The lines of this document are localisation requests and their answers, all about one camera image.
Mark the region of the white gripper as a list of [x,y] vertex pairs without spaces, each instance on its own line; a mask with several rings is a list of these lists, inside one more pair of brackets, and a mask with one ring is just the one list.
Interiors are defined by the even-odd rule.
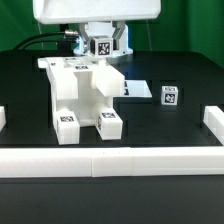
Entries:
[[78,24],[84,52],[90,52],[87,22],[113,21],[113,49],[121,50],[128,20],[155,19],[161,0],[33,0],[34,18],[42,24]]

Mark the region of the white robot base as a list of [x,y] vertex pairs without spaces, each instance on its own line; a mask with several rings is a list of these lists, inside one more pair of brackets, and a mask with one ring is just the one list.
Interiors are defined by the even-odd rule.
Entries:
[[78,25],[76,56],[115,63],[119,58],[129,58],[133,50],[128,45],[128,26],[124,21],[88,22]]

